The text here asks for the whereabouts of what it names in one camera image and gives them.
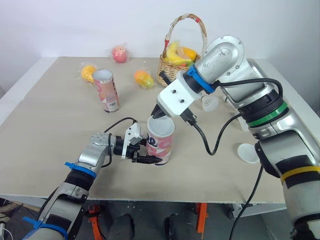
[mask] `wicker basket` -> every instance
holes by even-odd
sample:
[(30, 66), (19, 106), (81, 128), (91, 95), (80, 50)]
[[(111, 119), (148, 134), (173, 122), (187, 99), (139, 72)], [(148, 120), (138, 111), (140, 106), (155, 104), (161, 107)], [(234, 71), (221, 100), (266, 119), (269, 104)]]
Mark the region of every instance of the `wicker basket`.
[[(171, 38), (171, 33), (172, 33), (174, 27), (176, 26), (176, 24), (179, 21), (184, 20), (186, 18), (193, 19), (200, 25), (201, 35), (202, 35), (202, 52), (201, 52), (202, 56), (204, 55), (204, 53), (205, 53), (205, 51), (207, 49), (207, 31), (206, 31), (206, 27), (205, 27), (204, 23), (202, 22), (202, 20), (199, 17), (197, 17), (196, 15), (191, 14), (191, 13), (187, 13), (187, 14), (184, 14), (182, 16), (177, 17), (171, 23), (169, 32), (165, 36), (165, 39), (164, 39), (164, 50), (163, 50), (162, 54), (160, 55), (159, 66), (158, 66), (158, 69), (157, 69), (157, 72), (156, 72), (156, 79), (163, 86), (167, 86), (167, 84), (162, 79), (162, 77), (159, 76), (159, 73), (162, 70), (164, 70), (164, 72), (167, 75), (167, 77), (170, 80), (173, 81), (174, 79), (176, 79), (176, 74), (177, 74), (178, 71), (180, 71), (180, 70), (186, 71), (186, 70), (189, 69), (186, 66), (176, 66), (176, 65), (173, 65), (173, 64), (171, 64), (171, 63), (169, 63), (167, 61), (164, 61), (164, 58), (166, 57), (166, 54), (167, 54), (167, 47), (168, 47), (168, 44), (169, 44), (169, 41), (170, 41), (170, 38)], [(197, 54), (196, 57), (195, 57), (195, 61), (199, 60), (200, 58), (201, 58), (201, 56)]]

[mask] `pink can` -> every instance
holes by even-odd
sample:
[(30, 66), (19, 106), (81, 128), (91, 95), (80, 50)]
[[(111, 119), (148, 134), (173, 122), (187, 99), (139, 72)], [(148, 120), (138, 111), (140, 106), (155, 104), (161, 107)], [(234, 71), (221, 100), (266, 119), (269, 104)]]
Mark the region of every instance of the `pink can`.
[(168, 116), (163, 116), (157, 119), (149, 117), (147, 121), (148, 133), (146, 152), (148, 155), (157, 156), (162, 159), (156, 165), (164, 165), (169, 161), (173, 133), (175, 131), (175, 124)]
[(100, 101), (104, 104), (104, 110), (108, 113), (119, 109), (119, 97), (116, 90), (114, 77), (111, 71), (101, 69), (92, 74)]

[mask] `orange table leg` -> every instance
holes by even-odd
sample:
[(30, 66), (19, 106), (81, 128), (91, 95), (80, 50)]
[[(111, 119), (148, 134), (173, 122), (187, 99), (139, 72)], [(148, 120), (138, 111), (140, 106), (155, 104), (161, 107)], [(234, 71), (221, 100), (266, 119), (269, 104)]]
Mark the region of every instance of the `orange table leg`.
[(196, 223), (196, 231), (203, 234), (205, 232), (206, 218), (209, 217), (207, 213), (207, 203), (197, 203), (196, 212), (198, 214), (198, 220)]
[[(100, 207), (95, 205), (95, 204), (90, 204), (89, 205), (89, 213), (90, 214), (95, 214), (100, 211)], [(92, 224), (92, 231), (93, 231), (93, 239), (94, 240), (103, 240), (103, 237), (101, 235), (101, 232), (99, 230), (99, 216), (93, 216), (89, 217), (89, 222)]]

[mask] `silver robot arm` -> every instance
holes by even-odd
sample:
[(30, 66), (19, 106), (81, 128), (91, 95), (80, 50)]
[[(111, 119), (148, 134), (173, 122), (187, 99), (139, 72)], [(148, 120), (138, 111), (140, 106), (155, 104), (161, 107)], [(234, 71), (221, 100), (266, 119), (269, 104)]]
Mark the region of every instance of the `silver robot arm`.
[(83, 204), (105, 158), (109, 154), (113, 155), (116, 141), (116, 137), (111, 135), (109, 153), (108, 134), (95, 134), (78, 160), (65, 164), (71, 171), (42, 206), (38, 220), (24, 218), (36, 230), (24, 239), (62, 240), (76, 237), (85, 215)]
[[(245, 57), (242, 42), (222, 36), (208, 47), (205, 56), (157, 96), (153, 117), (181, 116), (190, 125), (189, 105), (220, 86), (231, 104), (246, 120), (258, 140), (256, 152), (264, 169), (280, 178), (291, 217), (293, 239), (320, 239), (320, 148), (296, 112), (275, 91), (267, 76)], [(265, 78), (265, 82), (236, 84)]]
[(38, 219), (23, 218), (34, 228), (24, 239), (74, 239), (85, 215), (83, 204), (89, 196), (89, 190), (100, 169), (110, 164), (103, 165), (107, 156), (115, 154), (143, 164), (161, 161), (155, 156), (140, 156), (140, 145), (144, 143), (137, 122), (125, 131), (124, 139), (104, 132), (94, 134), (76, 162), (65, 163), (71, 171), (44, 203)]

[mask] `red apple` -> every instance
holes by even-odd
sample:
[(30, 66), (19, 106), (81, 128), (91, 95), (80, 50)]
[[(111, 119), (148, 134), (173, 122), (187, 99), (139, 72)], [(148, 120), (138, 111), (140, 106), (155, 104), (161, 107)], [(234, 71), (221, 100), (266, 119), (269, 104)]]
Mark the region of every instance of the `red apple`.
[(128, 58), (128, 51), (122, 45), (115, 46), (114, 49), (112, 50), (112, 57), (116, 63), (122, 64)]

